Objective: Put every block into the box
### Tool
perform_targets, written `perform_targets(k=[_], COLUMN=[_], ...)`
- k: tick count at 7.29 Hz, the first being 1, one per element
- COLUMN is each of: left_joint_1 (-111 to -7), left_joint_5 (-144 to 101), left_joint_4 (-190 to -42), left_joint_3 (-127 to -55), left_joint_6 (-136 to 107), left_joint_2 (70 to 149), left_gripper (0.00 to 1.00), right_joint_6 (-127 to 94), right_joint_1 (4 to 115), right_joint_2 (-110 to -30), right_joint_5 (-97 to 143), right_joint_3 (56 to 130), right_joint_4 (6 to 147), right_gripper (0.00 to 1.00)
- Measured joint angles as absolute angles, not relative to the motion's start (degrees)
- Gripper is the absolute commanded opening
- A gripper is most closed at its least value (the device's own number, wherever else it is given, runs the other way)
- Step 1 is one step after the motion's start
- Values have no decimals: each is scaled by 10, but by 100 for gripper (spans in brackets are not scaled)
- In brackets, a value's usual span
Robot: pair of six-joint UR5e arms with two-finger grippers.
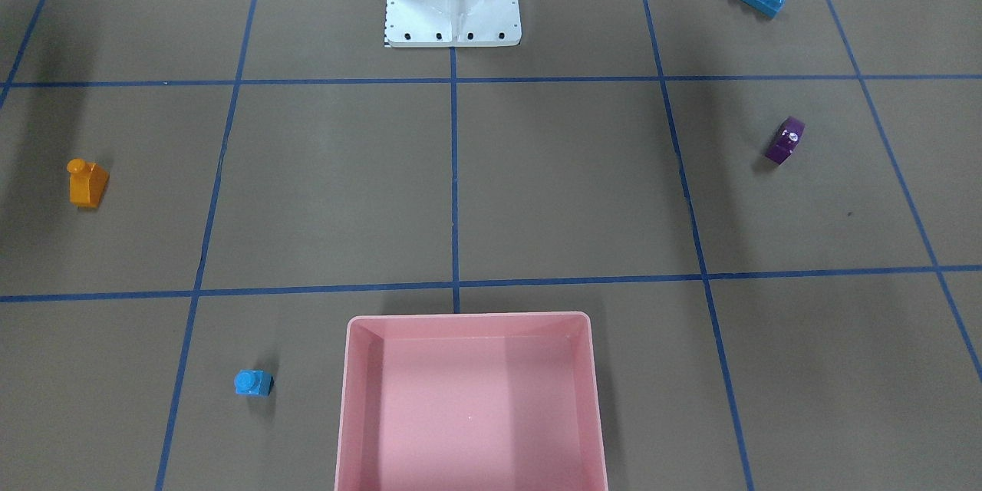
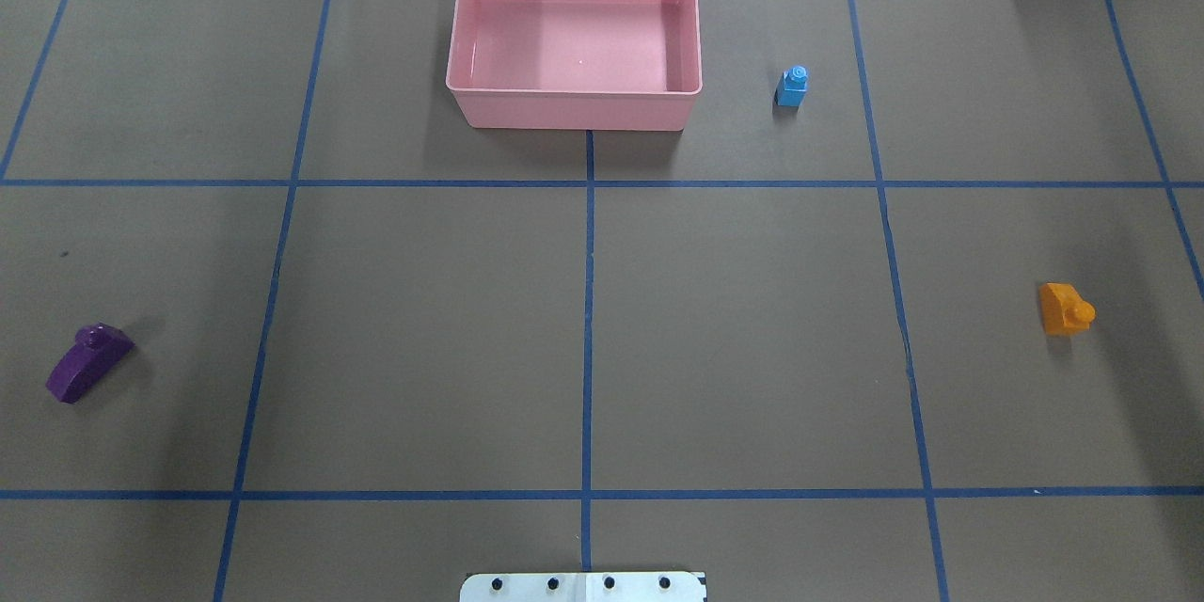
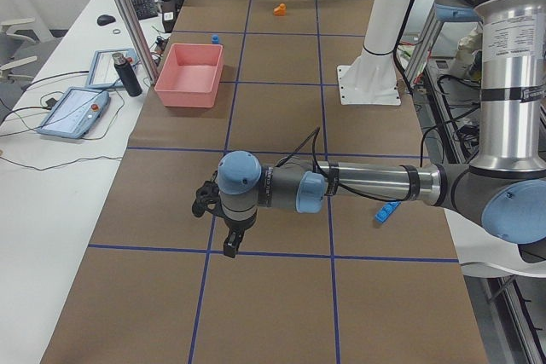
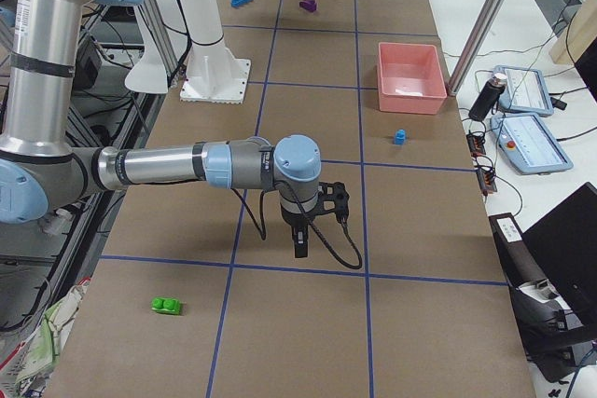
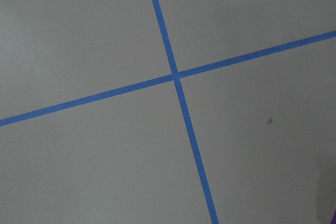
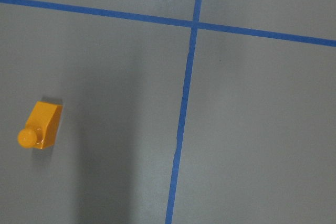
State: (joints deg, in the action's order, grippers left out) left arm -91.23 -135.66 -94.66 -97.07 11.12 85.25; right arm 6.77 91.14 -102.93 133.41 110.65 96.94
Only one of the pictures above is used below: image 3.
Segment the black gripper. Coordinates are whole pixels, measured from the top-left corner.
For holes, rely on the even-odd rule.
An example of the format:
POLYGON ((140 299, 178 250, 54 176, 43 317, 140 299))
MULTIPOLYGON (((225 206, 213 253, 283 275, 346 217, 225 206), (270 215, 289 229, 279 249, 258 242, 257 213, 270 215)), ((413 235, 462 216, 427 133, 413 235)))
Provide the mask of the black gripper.
POLYGON ((244 239, 245 232, 256 222, 256 212, 251 216, 244 216, 241 220, 235 220, 224 212, 224 222, 229 233, 224 241, 223 254, 226 257, 235 258, 244 239))

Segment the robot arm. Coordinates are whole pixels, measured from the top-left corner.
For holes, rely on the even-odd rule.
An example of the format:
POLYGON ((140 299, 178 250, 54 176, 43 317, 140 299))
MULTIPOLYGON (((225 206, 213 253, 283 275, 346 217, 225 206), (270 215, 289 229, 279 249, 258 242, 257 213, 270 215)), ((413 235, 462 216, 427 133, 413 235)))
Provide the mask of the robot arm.
POLYGON ((259 207, 316 213, 337 193, 382 202, 419 200, 457 212, 518 245, 545 236, 545 163, 539 155, 545 93, 545 0, 435 0, 441 21, 482 24, 479 151, 467 165, 381 166, 300 161, 262 165, 234 151, 192 211, 222 218, 224 255, 234 257, 259 207))

